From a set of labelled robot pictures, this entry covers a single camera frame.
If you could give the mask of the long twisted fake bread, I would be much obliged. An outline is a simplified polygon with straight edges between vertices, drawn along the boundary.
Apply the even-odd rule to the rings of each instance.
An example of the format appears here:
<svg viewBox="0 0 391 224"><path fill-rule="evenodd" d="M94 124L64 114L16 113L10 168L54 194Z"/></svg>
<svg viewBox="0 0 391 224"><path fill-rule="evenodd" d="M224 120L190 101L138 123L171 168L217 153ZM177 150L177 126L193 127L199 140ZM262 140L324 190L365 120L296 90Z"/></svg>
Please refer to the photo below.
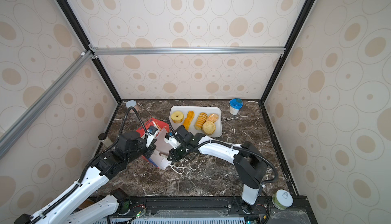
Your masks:
<svg viewBox="0 0 391 224"><path fill-rule="evenodd" d="M193 119L194 119L194 111L189 111L187 113L186 119L183 122L183 126L185 127L186 130L189 130L189 127L190 127Z"/></svg>

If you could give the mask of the red paper gift bag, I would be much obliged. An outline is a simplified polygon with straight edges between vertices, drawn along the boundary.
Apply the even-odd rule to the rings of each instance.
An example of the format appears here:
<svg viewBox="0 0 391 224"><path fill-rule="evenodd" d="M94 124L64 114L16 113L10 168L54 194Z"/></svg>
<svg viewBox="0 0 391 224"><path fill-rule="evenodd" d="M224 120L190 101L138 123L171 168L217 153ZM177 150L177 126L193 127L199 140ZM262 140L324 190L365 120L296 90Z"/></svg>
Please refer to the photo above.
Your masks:
<svg viewBox="0 0 391 224"><path fill-rule="evenodd" d="M142 158L155 167L165 170L172 163L168 160L168 157L169 151L173 149L173 147L165 142L165 136L170 131L169 125L163 121L151 118L145 123L145 126L147 129L149 129L150 126L155 126L159 130L159 133L156 137L156 149L153 154L150 157L142 156Z"/></svg>

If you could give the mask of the round tan fake bun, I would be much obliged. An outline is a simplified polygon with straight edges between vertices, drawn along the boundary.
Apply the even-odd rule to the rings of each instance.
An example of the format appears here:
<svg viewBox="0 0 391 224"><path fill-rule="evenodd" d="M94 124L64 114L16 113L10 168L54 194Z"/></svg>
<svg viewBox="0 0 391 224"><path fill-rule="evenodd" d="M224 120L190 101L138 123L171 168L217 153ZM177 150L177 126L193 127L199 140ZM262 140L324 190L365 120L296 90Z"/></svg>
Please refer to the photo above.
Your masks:
<svg viewBox="0 0 391 224"><path fill-rule="evenodd" d="M207 135L212 135L215 133L216 131L216 125L214 122L212 121L206 121L203 125L202 125L202 131L207 134Z"/></svg>

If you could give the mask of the ridged oval fake bread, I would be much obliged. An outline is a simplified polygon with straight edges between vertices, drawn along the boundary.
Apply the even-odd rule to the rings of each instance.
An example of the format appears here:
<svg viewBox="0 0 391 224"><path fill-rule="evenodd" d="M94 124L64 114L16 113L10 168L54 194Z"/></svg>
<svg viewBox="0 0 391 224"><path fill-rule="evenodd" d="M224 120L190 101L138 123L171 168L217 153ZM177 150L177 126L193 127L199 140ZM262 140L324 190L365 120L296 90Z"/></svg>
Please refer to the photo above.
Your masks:
<svg viewBox="0 0 391 224"><path fill-rule="evenodd" d="M197 117L197 120L194 124L194 128L197 129L197 130L201 130L202 129L202 126L203 124L206 122L207 120L207 114L204 113L204 112L201 112L198 117Z"/></svg>

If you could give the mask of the yellow ring shaped fake bread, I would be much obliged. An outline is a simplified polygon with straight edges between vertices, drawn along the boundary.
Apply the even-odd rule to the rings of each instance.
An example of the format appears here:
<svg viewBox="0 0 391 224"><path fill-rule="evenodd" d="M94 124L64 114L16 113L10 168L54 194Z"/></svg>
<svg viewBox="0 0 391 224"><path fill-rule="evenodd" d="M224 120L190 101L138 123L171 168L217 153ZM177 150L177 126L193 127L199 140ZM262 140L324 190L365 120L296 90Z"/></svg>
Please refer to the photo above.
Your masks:
<svg viewBox="0 0 391 224"><path fill-rule="evenodd" d="M172 113L171 115L171 120L174 122L174 123L181 123L183 120L184 120L184 115L182 112L180 111L175 111Z"/></svg>

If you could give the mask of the small orange fake bread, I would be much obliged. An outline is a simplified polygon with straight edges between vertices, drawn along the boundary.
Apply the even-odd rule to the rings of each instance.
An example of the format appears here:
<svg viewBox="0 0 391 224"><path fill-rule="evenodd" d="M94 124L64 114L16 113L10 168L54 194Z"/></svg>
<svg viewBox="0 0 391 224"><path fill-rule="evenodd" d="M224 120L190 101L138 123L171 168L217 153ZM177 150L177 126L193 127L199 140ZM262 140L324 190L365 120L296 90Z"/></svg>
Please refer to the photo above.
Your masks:
<svg viewBox="0 0 391 224"><path fill-rule="evenodd" d="M215 122L217 122L217 121L219 120L219 118L220 118L220 116L219 116L218 114L213 113L213 114L210 114L210 115L207 117L206 121L210 121L210 122L215 123Z"/></svg>

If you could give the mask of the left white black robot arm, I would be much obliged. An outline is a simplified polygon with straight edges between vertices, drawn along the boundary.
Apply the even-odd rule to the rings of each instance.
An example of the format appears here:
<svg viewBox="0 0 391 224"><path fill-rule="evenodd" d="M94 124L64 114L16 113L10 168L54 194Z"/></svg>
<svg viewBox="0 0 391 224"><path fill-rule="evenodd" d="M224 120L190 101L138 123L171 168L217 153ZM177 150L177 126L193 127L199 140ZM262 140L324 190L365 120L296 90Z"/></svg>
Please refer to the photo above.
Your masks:
<svg viewBox="0 0 391 224"><path fill-rule="evenodd" d="M123 132L130 111L134 111L144 136L136 131ZM141 156L150 157L156 146L159 129L152 125L147 128L137 110L129 107L119 129L115 142L104 152L91 159L83 169L79 179L66 191L33 215L23 214L16 224L61 224L84 202L94 191L105 185L127 165Z"/></svg>

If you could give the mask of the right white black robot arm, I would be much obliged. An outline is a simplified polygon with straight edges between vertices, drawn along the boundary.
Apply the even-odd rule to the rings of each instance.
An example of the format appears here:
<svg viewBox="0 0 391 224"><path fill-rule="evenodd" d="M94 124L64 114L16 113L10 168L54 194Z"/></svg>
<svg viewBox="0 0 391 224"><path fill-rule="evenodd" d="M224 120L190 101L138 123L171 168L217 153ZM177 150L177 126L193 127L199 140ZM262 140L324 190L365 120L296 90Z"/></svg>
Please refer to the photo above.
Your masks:
<svg viewBox="0 0 391 224"><path fill-rule="evenodd" d="M168 161L179 162L189 154L210 155L234 165L243 183L241 194L244 205L254 206L266 184L277 182L277 168L267 160L251 142L229 144L206 134L192 134L181 125L174 129L168 122L169 132L165 142L173 148Z"/></svg>

